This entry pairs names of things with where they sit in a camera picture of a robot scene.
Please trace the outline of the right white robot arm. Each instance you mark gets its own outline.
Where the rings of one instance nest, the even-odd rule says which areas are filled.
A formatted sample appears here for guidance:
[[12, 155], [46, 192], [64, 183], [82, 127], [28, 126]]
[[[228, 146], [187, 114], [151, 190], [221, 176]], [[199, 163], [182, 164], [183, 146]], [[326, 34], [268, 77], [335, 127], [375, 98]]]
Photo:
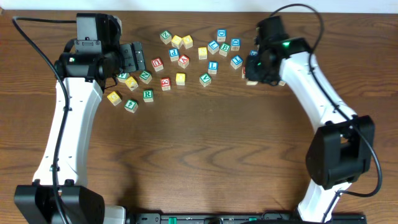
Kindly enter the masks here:
[[313, 48], [303, 38], [257, 39], [258, 51], [249, 54], [246, 79], [276, 86], [285, 82], [304, 108], [314, 137], [305, 164], [310, 184], [297, 206], [301, 221], [325, 223], [343, 194], [372, 197], [381, 188], [377, 167], [376, 188], [370, 193], [349, 191], [351, 184], [377, 162], [373, 149], [374, 123], [358, 116], [329, 84]]

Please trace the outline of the green R block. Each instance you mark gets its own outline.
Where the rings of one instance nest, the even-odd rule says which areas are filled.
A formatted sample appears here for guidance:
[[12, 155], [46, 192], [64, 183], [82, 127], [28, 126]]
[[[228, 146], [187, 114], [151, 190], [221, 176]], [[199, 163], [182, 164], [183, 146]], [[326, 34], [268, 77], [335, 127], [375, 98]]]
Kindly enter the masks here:
[[153, 91], [152, 90], [144, 90], [143, 91], [143, 100], [146, 103], [153, 102], [154, 101]]

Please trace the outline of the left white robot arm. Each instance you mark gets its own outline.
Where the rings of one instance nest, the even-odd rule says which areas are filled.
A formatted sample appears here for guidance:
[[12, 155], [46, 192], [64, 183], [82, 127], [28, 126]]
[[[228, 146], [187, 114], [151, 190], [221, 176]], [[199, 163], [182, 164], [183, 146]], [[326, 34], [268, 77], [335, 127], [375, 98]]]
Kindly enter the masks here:
[[87, 152], [107, 78], [146, 67], [142, 44], [103, 47], [71, 40], [55, 68], [57, 102], [44, 156], [30, 185], [18, 185], [14, 203], [28, 223], [135, 223], [124, 207], [106, 205], [87, 188]]

